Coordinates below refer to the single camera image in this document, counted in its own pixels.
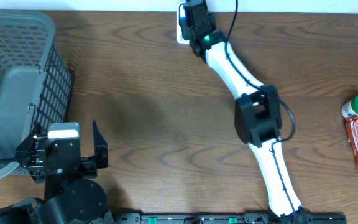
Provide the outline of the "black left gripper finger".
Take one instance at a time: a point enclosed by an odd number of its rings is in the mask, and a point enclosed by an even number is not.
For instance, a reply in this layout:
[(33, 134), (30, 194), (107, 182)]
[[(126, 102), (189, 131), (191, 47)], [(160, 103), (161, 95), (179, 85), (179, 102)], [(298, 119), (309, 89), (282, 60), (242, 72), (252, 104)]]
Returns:
[(93, 121), (93, 140), (96, 167), (104, 169), (108, 167), (108, 144), (99, 132), (96, 121)]
[(40, 123), (34, 125), (30, 134), (16, 148), (15, 158), (17, 162), (30, 158), (35, 153), (37, 135), (40, 134)]

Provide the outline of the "orange Top chocolate bar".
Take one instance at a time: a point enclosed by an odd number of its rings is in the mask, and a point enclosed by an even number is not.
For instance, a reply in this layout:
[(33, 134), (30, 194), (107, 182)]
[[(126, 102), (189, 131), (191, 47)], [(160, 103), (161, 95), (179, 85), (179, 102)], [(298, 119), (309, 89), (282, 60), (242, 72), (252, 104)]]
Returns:
[(358, 116), (346, 118), (345, 120), (348, 140), (354, 153), (354, 161), (358, 174)]

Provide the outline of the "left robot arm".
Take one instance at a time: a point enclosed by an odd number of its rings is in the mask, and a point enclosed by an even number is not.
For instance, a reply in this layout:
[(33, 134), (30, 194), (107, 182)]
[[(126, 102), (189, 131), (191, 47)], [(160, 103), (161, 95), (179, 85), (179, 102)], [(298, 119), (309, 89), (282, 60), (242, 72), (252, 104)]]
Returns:
[(108, 144), (93, 123), (94, 155), (81, 156), (78, 123), (37, 123), (10, 160), (45, 185), (44, 198), (0, 208), (0, 223), (114, 223), (102, 186), (94, 181), (108, 167)]

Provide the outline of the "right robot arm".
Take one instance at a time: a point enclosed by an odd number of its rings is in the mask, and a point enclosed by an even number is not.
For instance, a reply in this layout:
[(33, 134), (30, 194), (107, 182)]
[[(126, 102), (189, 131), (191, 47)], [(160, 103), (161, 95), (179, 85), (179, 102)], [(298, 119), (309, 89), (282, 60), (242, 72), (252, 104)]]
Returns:
[(248, 71), (232, 49), (230, 33), (216, 28), (215, 16), (204, 0), (186, 0), (177, 8), (181, 37), (194, 54), (215, 71), (235, 100), (234, 126), (239, 139), (253, 152), (264, 179), (274, 223), (302, 223), (303, 207), (293, 190), (285, 165), (281, 110), (295, 126), (290, 108), (273, 85), (265, 85)]

